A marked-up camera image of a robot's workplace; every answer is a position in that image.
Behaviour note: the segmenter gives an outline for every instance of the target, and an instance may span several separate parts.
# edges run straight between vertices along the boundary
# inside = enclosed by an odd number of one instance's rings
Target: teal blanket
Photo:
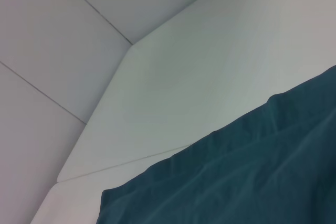
[[[336,67],[121,187],[97,224],[336,223]]]

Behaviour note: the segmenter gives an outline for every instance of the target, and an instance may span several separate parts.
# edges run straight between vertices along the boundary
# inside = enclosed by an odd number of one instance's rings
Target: white wall
[[[197,0],[131,47],[58,181],[191,144],[321,74],[335,17],[335,0]]]
[[[0,61],[85,123],[129,46],[84,0],[0,0]]]
[[[84,0],[0,0],[0,223],[30,223],[128,47]]]
[[[31,224],[95,224],[104,190],[125,184],[151,165],[183,149],[57,183],[48,193]]]

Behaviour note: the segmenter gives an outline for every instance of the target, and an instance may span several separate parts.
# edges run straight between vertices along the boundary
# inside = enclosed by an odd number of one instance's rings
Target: panel seam
[[[49,100],[51,100],[52,102],[54,102],[55,104],[57,104],[59,107],[61,107],[63,110],[65,110],[66,112],[68,112],[70,115],[72,115],[73,117],[75,117],[76,119],[78,119],[80,122],[82,122],[84,125],[86,125],[86,123],[80,119],[79,117],[77,117],[76,115],[74,115],[73,113],[71,113],[69,110],[67,110],[66,108],[64,108],[61,104],[59,104],[58,102],[56,102],[54,99],[52,99],[50,96],[48,96],[47,94],[43,93],[40,89],[38,89],[36,86],[34,86],[33,84],[31,84],[29,81],[27,81],[25,78],[23,78],[21,75],[19,75],[17,72],[15,72],[12,68],[10,68],[8,65],[4,64],[2,61],[0,61],[0,64],[3,65],[5,68],[7,68],[9,71],[11,71],[12,73],[14,73],[15,75],[17,75],[18,77],[20,77],[20,79],[24,80],[27,84],[29,84],[32,88],[34,88],[36,91],[38,91],[39,93],[41,93],[42,95],[44,95],[46,98],[48,98]]]
[[[105,18],[104,15],[102,15],[89,1],[84,0],[89,6],[91,6],[91,8],[93,10],[96,11],[96,13],[98,13],[107,23],[110,24],[110,26],[112,26],[125,40],[128,41],[129,44],[131,44],[133,46],[133,43],[121,32],[119,31],[107,18]]]
[[[178,149],[187,148],[187,147],[189,147],[190,145],[192,145],[192,144],[184,145],[184,146],[181,146],[181,147],[178,147],[178,148],[174,148],[174,149],[171,149],[171,150],[168,150],[168,151],[165,151],[165,152],[160,152],[160,153],[152,154],[152,155],[149,155],[149,156],[146,156],[146,157],[141,157],[141,158],[138,158],[138,159],[135,159],[135,160],[131,160],[131,161],[128,161],[128,162],[119,164],[119,165],[109,166],[109,167],[107,167],[107,168],[104,168],[104,169],[101,169],[101,170],[96,170],[96,171],[94,171],[94,172],[90,172],[90,173],[85,173],[85,174],[82,174],[82,175],[79,175],[79,176],[76,176],[76,177],[67,178],[67,179],[64,179],[64,180],[61,180],[61,181],[57,181],[57,183],[62,183],[62,182],[69,181],[69,180],[72,180],[72,179],[75,179],[75,178],[85,177],[85,176],[90,175],[90,174],[93,174],[93,173],[102,172],[102,171],[104,171],[104,170],[108,170],[108,169],[111,169],[111,168],[115,168],[115,167],[118,167],[118,166],[121,166],[121,165],[127,165],[127,164],[134,163],[134,162],[137,162],[137,161],[140,161],[140,160],[149,158],[149,157],[154,157],[154,156],[161,155],[161,154],[164,154],[164,153],[167,153],[167,152],[172,152],[172,151],[175,151],[175,150],[178,150]]]

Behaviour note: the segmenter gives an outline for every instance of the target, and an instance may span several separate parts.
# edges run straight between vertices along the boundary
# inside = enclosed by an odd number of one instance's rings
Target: wrinkled cloth
[[[335,224],[336,67],[101,197],[97,224]]]

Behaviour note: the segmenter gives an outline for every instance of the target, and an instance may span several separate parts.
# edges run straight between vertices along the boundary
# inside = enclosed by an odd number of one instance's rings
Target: teal fabric
[[[336,223],[336,67],[125,185],[97,224]]]

